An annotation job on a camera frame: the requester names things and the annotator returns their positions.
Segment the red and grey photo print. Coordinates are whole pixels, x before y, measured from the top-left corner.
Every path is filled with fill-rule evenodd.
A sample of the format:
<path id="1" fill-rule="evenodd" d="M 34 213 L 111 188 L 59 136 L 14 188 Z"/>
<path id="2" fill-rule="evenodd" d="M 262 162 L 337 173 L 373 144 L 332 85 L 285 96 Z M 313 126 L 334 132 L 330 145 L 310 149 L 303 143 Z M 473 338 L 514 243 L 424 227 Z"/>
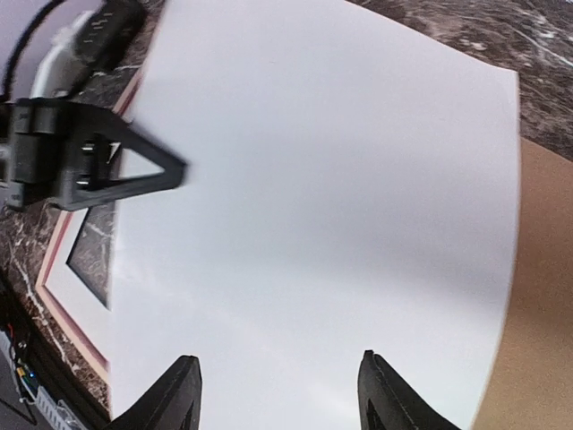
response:
<path id="1" fill-rule="evenodd" d="M 518 77 L 346 1 L 169 1 L 131 105 L 189 165 L 120 201 L 110 405 L 199 358 L 203 429 L 356 429 L 382 355 L 469 428 L 514 268 Z"/>

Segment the white mat board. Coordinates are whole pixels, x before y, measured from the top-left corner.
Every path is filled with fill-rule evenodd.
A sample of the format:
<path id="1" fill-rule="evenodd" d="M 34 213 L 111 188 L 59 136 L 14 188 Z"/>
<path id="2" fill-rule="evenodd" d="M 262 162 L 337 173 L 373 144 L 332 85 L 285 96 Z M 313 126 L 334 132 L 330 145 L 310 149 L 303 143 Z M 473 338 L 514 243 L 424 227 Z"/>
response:
<path id="1" fill-rule="evenodd" d="M 108 360 L 111 312 L 66 264 L 86 212 L 60 212 L 54 234 L 55 243 L 48 254 L 49 269 L 45 285 L 95 350 L 104 360 Z"/>

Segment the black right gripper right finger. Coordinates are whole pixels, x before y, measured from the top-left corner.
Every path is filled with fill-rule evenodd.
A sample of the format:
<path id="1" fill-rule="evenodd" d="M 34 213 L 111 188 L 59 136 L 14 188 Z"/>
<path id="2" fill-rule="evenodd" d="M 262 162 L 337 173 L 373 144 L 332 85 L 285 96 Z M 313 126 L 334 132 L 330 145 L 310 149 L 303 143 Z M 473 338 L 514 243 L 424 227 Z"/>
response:
<path id="1" fill-rule="evenodd" d="M 437 413 L 380 355 L 366 350 L 357 394 L 362 429 L 459 430 Z"/>

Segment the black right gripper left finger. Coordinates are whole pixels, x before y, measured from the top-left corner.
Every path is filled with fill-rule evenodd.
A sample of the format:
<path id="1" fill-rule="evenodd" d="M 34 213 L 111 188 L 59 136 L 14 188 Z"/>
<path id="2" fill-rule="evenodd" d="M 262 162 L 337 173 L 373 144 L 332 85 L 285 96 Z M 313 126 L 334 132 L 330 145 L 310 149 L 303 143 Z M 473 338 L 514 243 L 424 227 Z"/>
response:
<path id="1" fill-rule="evenodd" d="M 201 368 L 180 356 L 107 430 L 197 430 L 201 414 Z"/>

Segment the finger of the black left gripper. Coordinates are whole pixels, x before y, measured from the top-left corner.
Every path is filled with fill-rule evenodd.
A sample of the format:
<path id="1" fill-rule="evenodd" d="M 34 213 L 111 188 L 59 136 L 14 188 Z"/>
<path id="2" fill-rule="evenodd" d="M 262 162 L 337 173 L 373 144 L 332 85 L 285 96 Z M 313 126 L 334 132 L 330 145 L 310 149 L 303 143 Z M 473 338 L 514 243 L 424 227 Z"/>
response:
<path id="1" fill-rule="evenodd" d="M 188 163 L 102 107 L 58 100 L 64 134 L 48 201 L 80 211 L 182 185 Z"/>

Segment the brown cardboard backing board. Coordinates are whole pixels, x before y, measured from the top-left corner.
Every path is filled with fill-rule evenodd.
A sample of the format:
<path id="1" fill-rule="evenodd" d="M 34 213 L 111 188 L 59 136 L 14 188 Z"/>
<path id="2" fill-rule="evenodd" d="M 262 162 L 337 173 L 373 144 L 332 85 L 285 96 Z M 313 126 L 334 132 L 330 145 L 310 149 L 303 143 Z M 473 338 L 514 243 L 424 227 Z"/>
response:
<path id="1" fill-rule="evenodd" d="M 529 140 L 509 306 L 473 427 L 572 427 L 572 163 Z"/>

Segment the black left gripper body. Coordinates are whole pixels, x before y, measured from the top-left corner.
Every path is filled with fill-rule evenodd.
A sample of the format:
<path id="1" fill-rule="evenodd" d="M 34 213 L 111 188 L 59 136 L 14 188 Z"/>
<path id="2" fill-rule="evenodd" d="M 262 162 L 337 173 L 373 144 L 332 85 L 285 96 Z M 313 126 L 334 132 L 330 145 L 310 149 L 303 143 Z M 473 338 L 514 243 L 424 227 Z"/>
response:
<path id="1" fill-rule="evenodd" d="M 62 99 L 18 99 L 1 105 L 1 187 L 6 205 L 24 209 L 51 196 L 70 134 Z"/>

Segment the light wooden picture frame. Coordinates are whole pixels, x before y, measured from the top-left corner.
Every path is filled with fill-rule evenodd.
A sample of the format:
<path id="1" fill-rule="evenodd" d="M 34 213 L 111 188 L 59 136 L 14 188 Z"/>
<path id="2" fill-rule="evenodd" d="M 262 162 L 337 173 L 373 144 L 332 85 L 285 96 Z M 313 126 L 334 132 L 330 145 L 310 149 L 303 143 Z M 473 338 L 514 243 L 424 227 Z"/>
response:
<path id="1" fill-rule="evenodd" d="M 86 210 L 59 212 L 35 290 L 64 334 L 107 382 L 111 312 L 70 265 L 87 215 Z"/>

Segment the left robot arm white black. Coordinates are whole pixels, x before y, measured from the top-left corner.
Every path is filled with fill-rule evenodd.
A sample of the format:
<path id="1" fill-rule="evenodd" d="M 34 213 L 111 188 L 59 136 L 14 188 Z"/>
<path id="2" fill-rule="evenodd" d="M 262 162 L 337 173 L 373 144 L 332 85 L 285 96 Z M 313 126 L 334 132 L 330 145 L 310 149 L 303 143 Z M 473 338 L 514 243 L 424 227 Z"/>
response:
<path id="1" fill-rule="evenodd" d="M 64 211 L 177 188 L 187 165 L 136 133 L 117 113 L 73 101 L 95 72 L 113 70 L 147 11 L 106 1 L 56 37 L 29 97 L 12 99 L 17 65 L 33 33 L 58 6 L 50 1 L 18 38 L 1 81 L 1 203 L 23 211 L 47 201 Z"/>

